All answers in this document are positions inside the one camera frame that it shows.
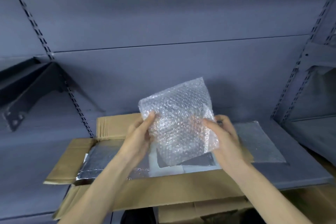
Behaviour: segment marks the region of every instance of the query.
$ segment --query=bubble wrap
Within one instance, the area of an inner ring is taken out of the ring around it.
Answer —
[[[203,78],[141,99],[139,109],[143,119],[151,111],[157,114],[149,134],[158,143],[157,150],[169,166],[218,147],[217,136],[202,123],[203,118],[215,120]]]

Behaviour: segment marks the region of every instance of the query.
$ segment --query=open cardboard box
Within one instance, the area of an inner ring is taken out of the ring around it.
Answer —
[[[72,184],[83,164],[85,154],[101,140],[124,139],[127,128],[140,113],[107,116],[97,119],[97,139],[73,139],[45,184]],[[246,158],[252,155],[244,149]],[[60,219],[82,197],[90,185],[71,185],[54,219]],[[214,199],[242,197],[238,185],[223,170],[126,180],[111,211],[136,209],[160,205],[199,202]]]

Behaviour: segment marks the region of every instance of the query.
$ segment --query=finger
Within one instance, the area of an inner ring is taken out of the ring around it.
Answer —
[[[235,138],[238,138],[237,132],[235,127],[233,126],[233,124],[231,123],[230,119],[228,116],[225,115],[216,115],[215,116],[216,120],[220,120],[222,121],[222,128],[224,130],[226,130],[227,132],[229,132],[232,136],[234,136]]]
[[[219,137],[223,133],[228,133],[225,130],[223,130],[216,122],[213,122],[212,120],[203,119],[203,124],[207,128],[211,129],[217,135],[217,137]]]
[[[146,133],[148,130],[149,126],[153,124],[155,119],[155,112],[150,112],[148,117],[143,121],[143,123],[139,126],[139,130],[141,133]]]
[[[134,130],[136,130],[142,123],[144,122],[144,120],[142,119],[142,117],[140,116],[138,119],[136,119],[136,121],[134,121],[127,130],[127,134],[131,134],[133,133]]]

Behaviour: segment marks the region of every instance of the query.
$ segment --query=gray metal shelving unit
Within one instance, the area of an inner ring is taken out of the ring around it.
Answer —
[[[56,62],[68,91],[41,97],[14,132],[0,124],[0,224],[49,223],[67,186],[42,181],[72,138],[200,76],[216,113],[258,120],[283,154],[256,164],[275,186],[331,182],[286,124],[335,114],[335,91],[310,89],[332,84],[335,22],[334,0],[0,0],[0,67]]]

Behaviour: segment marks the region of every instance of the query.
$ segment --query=right hand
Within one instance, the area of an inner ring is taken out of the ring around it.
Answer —
[[[223,170],[233,179],[242,165],[246,165],[243,151],[239,143],[238,135],[229,117],[225,115],[215,116],[222,126],[212,120],[204,119],[204,125],[211,129],[218,137],[219,148],[213,150],[217,162]]]

